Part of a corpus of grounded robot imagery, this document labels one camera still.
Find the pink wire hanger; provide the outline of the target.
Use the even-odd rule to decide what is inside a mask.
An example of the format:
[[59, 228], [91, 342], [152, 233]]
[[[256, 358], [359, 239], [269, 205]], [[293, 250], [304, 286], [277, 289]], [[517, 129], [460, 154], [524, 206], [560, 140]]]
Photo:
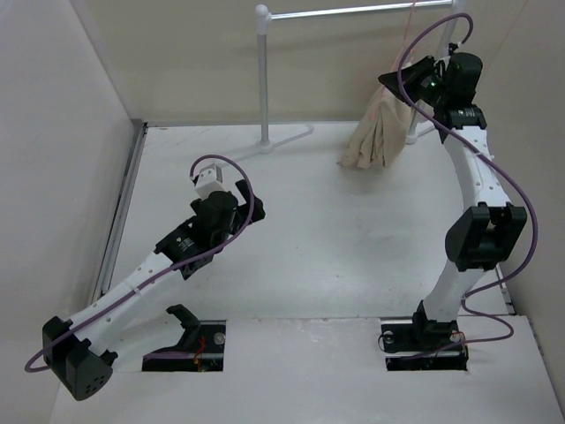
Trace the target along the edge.
[[[409, 35], [409, 32], [410, 32], [411, 21], [412, 21], [413, 15], [414, 15], [414, 13], [415, 13], [417, 3], [418, 3], [418, 0], [414, 0], [414, 1], [412, 2], [412, 4], [411, 4], [410, 14], [409, 14], [409, 17], [408, 17], [408, 19], [407, 19], [407, 22], [406, 22], [406, 25], [405, 25], [405, 28], [404, 28], [404, 31], [403, 31], [403, 42], [402, 42], [402, 45], [401, 45], [400, 49], [399, 49], [398, 52], [397, 52], [395, 61], [393, 62], [393, 64], [391, 65], [391, 67], [390, 67], [390, 69], [389, 69], [389, 72], [392, 72], [392, 71], [394, 71], [395, 69], [397, 69], [397, 66], [398, 66], [398, 64], [399, 64], [400, 58], [401, 58], [401, 56], [402, 56], [402, 54], [403, 54], [403, 52], [404, 52], [404, 50], [405, 50], [405, 48], [406, 48], [406, 46], [407, 46], [407, 38], [408, 38], [408, 35]], [[373, 120], [376, 119], [376, 116], [377, 116], [377, 109], [378, 109], [377, 106], [375, 106], [374, 109], [373, 109], [373, 113], [372, 113], [372, 115], [371, 115], [371, 118], [372, 118]]]

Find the beige cargo trousers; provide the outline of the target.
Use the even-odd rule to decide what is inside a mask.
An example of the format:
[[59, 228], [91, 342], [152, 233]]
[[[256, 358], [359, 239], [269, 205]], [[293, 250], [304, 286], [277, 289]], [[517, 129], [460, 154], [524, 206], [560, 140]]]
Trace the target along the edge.
[[345, 168], [391, 168], [404, 149], [412, 117], [410, 106], [380, 86], [338, 163]]

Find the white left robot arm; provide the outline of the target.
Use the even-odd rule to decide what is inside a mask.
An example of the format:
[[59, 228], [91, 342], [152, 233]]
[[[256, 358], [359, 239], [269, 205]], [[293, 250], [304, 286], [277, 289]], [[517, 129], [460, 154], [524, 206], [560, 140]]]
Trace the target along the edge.
[[194, 215], [91, 306], [66, 320], [54, 316], [43, 325], [41, 356], [75, 400], [92, 397], [124, 362], [125, 349], [117, 341], [124, 328], [166, 292], [168, 274], [189, 279], [248, 225], [264, 219], [263, 203], [249, 180], [242, 178], [235, 186], [238, 195], [219, 188], [193, 201]]

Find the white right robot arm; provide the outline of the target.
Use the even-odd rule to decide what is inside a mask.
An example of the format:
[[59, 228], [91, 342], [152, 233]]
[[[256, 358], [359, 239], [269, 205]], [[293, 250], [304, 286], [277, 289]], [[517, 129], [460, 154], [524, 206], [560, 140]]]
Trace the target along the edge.
[[512, 204], [493, 166], [486, 118], [474, 102], [483, 69], [479, 57], [454, 53], [447, 62], [425, 57], [399, 72], [382, 74], [380, 83], [396, 98], [433, 109], [433, 124], [455, 167], [463, 213], [445, 237], [447, 261], [432, 291], [409, 325], [383, 325], [391, 352], [457, 349], [451, 337], [463, 302], [478, 292], [485, 274], [506, 261], [524, 226], [533, 218]]

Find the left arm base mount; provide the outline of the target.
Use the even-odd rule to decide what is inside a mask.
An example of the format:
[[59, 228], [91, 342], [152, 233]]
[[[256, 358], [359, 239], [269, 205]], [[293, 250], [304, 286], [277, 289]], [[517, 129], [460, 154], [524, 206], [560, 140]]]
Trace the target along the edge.
[[226, 345], [226, 321], [203, 321], [186, 330], [179, 341], [143, 357], [142, 372], [222, 372]]

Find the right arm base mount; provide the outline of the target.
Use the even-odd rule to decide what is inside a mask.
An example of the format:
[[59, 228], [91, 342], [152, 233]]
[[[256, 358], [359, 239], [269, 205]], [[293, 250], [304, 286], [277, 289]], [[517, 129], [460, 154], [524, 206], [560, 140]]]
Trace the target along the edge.
[[420, 330], [412, 319], [380, 323], [387, 371], [466, 371], [468, 348], [456, 322]]

